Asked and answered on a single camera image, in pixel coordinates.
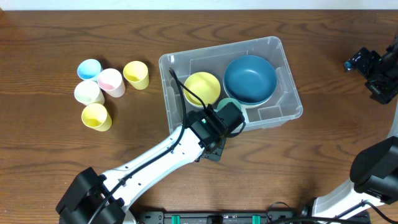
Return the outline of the light blue plastic cup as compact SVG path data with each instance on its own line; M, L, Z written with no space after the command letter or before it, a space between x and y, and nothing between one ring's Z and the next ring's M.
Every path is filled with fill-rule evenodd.
M84 60L77 68L77 75L82 80L98 81L98 75L103 71L100 62L96 59L90 58Z

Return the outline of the green plastic cup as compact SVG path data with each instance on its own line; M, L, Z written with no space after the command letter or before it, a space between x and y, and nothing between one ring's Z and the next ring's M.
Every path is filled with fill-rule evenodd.
M233 103L234 105L236 105L243 113L245 122L248 122L248 117L247 117L247 113L243 110L243 106L242 104L234 99L234 98L223 98L217 105L216 109L219 111L220 109L222 109L223 107L225 107L228 103Z

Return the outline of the pink plastic cup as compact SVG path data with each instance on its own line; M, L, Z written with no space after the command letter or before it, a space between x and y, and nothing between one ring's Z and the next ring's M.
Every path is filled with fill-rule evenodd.
M98 85L102 90L114 98L123 96L126 91L121 73L114 68L107 68L99 73Z

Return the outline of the white small bowl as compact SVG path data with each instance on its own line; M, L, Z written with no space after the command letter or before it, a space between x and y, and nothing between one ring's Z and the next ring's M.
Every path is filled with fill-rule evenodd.
M191 106L193 106L194 108L201 108L203 109L203 105L202 103L193 95L191 95L190 93L185 93L184 94L185 100L187 101L187 103Z

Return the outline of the beige bowl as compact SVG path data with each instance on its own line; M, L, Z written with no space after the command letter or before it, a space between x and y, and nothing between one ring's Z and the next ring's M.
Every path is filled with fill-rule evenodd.
M266 100L261 101L260 103L243 103L242 101L237 100L236 98L232 97L232 96L229 94L228 90L226 89L226 86L225 86L224 82L223 82L223 88L224 88L224 91L225 91L225 93L226 93L226 96L229 97L229 98L232 98L232 99L236 100L236 101L241 105L242 108L255 108L255 107L261 106L261 105L263 105L264 103L266 103L267 101L269 101L270 98L271 98L271 97L268 97Z

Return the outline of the white plastic cup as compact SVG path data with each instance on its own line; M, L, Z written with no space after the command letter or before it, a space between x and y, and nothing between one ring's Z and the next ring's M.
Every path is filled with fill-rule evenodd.
M77 84L74 90L75 99L84 105L92 103L104 104L103 92L99 85L92 80L85 80Z

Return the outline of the clear plastic storage container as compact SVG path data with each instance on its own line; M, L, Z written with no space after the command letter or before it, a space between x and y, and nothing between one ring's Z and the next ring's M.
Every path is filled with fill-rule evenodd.
M226 67L244 55L266 59L274 67L278 81L269 101L255 108L243 108L248 117L244 130L277 127L302 115L302 102L282 42L276 36L269 36L162 55L159 70L170 133L181 125L183 114L181 97L169 68L173 68L181 82L193 73L208 72L222 85Z

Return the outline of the yellow small bowl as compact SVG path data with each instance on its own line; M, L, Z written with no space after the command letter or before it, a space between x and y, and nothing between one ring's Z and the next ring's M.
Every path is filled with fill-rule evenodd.
M220 82L208 72L191 74L183 85L198 96L206 106L214 104L221 94Z

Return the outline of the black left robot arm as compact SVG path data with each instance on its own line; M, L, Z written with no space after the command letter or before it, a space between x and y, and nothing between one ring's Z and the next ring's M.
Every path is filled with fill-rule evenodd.
M148 189L181 166L221 147L244 123L242 111L228 103L214 111L191 111L185 124L136 159L98 175L80 172L55 207L65 223L135 223L131 205Z

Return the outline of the dark blue bowl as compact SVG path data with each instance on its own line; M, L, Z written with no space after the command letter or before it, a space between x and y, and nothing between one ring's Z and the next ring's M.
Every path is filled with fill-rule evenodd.
M247 106L260 105L271 98L276 91L277 82L223 81L226 94Z
M257 81L277 82L274 67L264 58L255 55L244 55L233 60L224 72L223 81Z

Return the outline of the yellow plastic cup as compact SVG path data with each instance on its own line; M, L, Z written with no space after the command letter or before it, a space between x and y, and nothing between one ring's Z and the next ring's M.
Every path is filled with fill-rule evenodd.
M123 69L123 75L137 90L143 90L149 85L149 70L141 61L129 62Z
M100 132L109 130L113 123L107 109L99 103L86 106L81 120L85 126Z

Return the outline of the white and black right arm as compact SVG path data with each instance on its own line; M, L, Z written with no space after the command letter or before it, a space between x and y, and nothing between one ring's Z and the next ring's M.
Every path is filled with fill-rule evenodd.
M361 48L344 64L366 79L371 97L382 105L397 96L397 41L385 54ZM312 223L364 223L363 212L397 201L397 133L361 151L354 159L349 179L329 194L315 198L301 216Z

